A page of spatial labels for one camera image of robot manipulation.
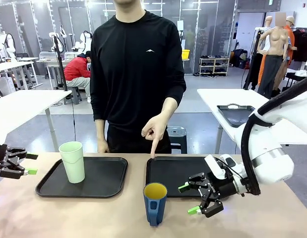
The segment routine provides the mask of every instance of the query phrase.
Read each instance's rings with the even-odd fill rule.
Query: sleeve
[[[90,71],[87,70],[87,63],[81,63],[79,65],[79,73],[82,75],[84,78],[90,78]]]
[[[108,88],[105,81],[103,69],[100,63],[100,56],[97,47],[97,36],[94,33],[91,44],[91,78],[90,96],[94,114],[94,120],[106,120],[105,111],[108,102]]]
[[[181,41],[175,24],[172,24],[168,34],[165,73],[167,87],[165,98],[174,98],[179,105],[186,90],[186,83],[184,80]]]

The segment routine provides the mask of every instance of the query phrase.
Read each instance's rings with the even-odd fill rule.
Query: hand
[[[266,54],[268,54],[268,51],[263,51],[263,50],[260,50],[260,51],[258,51],[260,54],[262,54],[262,55],[266,55]]]
[[[97,140],[97,151],[98,153],[110,153],[106,140]]]
[[[167,127],[168,116],[161,112],[151,118],[141,131],[141,135],[147,140],[152,140],[151,157],[154,158],[155,150],[162,140],[165,128]]]

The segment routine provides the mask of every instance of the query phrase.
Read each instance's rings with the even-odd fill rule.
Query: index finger
[[[154,153],[155,153],[155,150],[157,149],[158,143],[159,143],[159,139],[154,138],[152,141],[152,147],[151,147],[151,158],[154,158]]]

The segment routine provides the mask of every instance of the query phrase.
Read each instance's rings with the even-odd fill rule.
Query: shoe rack
[[[224,76],[227,76],[229,67],[229,58],[211,58],[211,59],[204,59],[199,58],[199,64],[198,64],[198,72],[199,75],[207,75],[207,74],[224,74]],[[222,72],[215,72],[218,68],[225,68],[225,71]],[[202,72],[202,70],[210,70],[211,72]]]

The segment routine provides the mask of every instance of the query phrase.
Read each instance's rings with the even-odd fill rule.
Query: black stool
[[[72,97],[73,103],[75,105],[79,104],[79,101],[82,101],[82,97],[80,96],[78,87],[67,87],[67,89],[72,91],[70,97]],[[71,103],[71,102],[72,102],[71,99],[64,98],[64,105],[66,105],[66,103]]]
[[[187,154],[186,130],[180,126],[168,126],[168,134],[172,149],[180,149],[181,154]]]

